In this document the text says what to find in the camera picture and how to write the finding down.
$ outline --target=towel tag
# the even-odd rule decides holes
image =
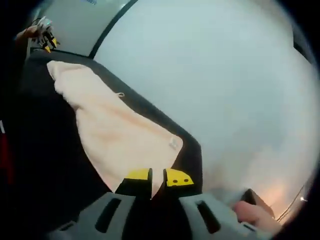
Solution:
[[[177,142],[176,139],[174,139],[173,137],[171,137],[170,142],[169,142],[169,146],[174,149],[177,150],[177,148],[179,147],[179,144]]]

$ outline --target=red object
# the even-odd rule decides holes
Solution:
[[[5,133],[0,133],[0,134],[1,134],[0,168],[4,169],[4,172],[6,173],[7,183],[11,185],[14,183],[14,168],[13,168],[12,158],[9,151],[7,136]]]

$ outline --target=human hand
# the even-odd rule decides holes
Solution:
[[[16,35],[16,40],[28,39],[28,38],[36,38],[38,36],[37,26],[33,25],[25,30],[19,32]]]
[[[262,231],[276,234],[282,227],[280,223],[260,206],[239,201],[234,205],[233,210],[236,213],[238,221],[247,222]]]

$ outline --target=towel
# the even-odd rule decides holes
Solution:
[[[55,91],[75,111],[83,149],[103,182],[115,192],[130,171],[152,168],[154,196],[182,139],[134,112],[121,100],[125,94],[113,92],[90,68],[61,61],[47,68]]]

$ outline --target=white wall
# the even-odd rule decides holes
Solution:
[[[317,77],[292,46],[267,1],[138,0],[95,60],[199,141],[204,190],[252,188],[279,216],[318,154]]]

